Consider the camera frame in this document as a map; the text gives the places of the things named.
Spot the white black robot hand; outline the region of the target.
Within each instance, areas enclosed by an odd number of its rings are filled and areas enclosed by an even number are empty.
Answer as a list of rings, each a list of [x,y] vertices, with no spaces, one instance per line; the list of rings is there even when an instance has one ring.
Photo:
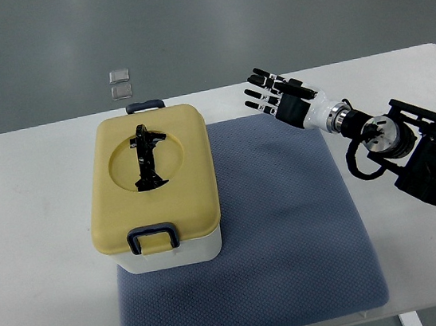
[[[245,102],[246,107],[274,116],[296,128],[318,128],[338,134],[344,117],[352,109],[345,101],[328,99],[325,92],[317,87],[263,69],[253,69],[247,81],[264,91],[246,89],[244,93],[252,98]]]

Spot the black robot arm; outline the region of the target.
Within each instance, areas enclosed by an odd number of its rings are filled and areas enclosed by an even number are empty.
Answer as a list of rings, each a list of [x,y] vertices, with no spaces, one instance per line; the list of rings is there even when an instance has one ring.
[[[389,105],[386,115],[349,108],[337,117],[336,130],[351,140],[348,170],[364,181],[391,171],[398,189],[436,206],[436,112],[399,100]]]

